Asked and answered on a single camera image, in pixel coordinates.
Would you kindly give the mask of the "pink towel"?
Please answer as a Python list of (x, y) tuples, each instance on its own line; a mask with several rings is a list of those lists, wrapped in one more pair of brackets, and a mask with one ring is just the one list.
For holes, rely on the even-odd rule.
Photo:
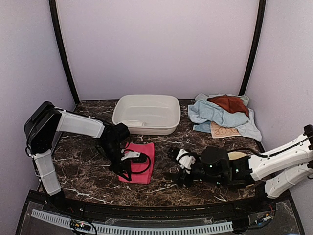
[(122, 177), (118, 177), (120, 182), (144, 184), (147, 185), (151, 181), (151, 176), (154, 169), (155, 162), (155, 146), (153, 143), (148, 144), (134, 144), (130, 143), (128, 148), (122, 150), (140, 152), (140, 157), (137, 159), (127, 159), (131, 162), (132, 180), (126, 181)]

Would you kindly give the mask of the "white embroidered towel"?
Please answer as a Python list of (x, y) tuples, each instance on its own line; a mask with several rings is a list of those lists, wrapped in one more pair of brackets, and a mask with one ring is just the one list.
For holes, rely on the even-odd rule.
[(123, 124), (125, 124), (128, 127), (138, 127), (138, 126), (144, 126), (144, 122), (140, 120), (122, 120)]

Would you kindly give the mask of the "white plastic basin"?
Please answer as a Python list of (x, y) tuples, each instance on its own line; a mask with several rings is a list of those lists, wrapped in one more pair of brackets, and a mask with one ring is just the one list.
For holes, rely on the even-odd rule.
[(126, 95), (117, 102), (112, 122), (117, 125), (122, 120), (140, 120), (144, 126), (128, 127), (131, 134), (169, 135), (180, 123), (180, 103), (168, 95)]

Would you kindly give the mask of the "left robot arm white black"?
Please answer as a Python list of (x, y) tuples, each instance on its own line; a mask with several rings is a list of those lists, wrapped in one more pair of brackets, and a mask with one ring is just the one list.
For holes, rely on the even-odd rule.
[(127, 181), (131, 181), (131, 163), (123, 159), (121, 144), (130, 136), (128, 127), (113, 125), (91, 116), (77, 114), (44, 101), (24, 125), (26, 152), (32, 158), (37, 177), (50, 199), (50, 206), (58, 213), (66, 213), (69, 203), (55, 170), (52, 155), (65, 133), (88, 136), (99, 140), (105, 156), (111, 162), (109, 169)]

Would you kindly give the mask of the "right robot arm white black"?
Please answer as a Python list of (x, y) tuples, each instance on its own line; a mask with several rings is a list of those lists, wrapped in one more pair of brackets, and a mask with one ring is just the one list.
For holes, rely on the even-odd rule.
[(197, 154), (171, 147), (168, 156), (179, 164), (179, 172), (174, 175), (179, 186), (189, 187), (194, 180), (201, 180), (217, 186), (245, 188), (278, 172), (263, 182), (261, 193), (250, 200), (250, 209), (261, 212), (268, 199), (276, 199), (302, 180), (313, 177), (313, 127), (305, 126), (304, 133), (296, 139), (265, 153), (208, 146)]

